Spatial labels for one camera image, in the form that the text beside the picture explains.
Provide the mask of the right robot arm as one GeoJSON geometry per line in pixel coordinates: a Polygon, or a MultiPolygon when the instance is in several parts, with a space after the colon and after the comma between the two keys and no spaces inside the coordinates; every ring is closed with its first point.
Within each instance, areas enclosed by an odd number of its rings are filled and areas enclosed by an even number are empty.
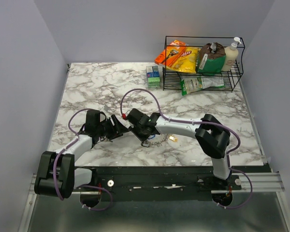
{"type": "Polygon", "coordinates": [[[154,134],[175,134],[196,139],[203,152],[213,164],[213,185],[224,189],[230,184],[230,169],[226,148],[230,144],[230,132],[214,116],[204,115],[201,119],[167,118],[161,113],[150,116],[133,108],[123,118],[130,123],[129,130],[145,142],[154,134]]]}

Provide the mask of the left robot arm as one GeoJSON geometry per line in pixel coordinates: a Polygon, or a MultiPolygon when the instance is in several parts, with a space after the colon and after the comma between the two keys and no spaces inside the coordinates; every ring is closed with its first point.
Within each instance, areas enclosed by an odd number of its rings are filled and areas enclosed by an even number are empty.
{"type": "Polygon", "coordinates": [[[75,137],[61,149],[42,153],[34,184],[36,194],[57,196],[61,200],[69,198],[76,187],[75,159],[96,144],[129,132],[115,115],[107,117],[102,111],[86,108],[76,112],[72,118],[80,112],[86,112],[86,120],[80,131],[71,128],[71,119],[68,122],[68,128],[75,137]]]}

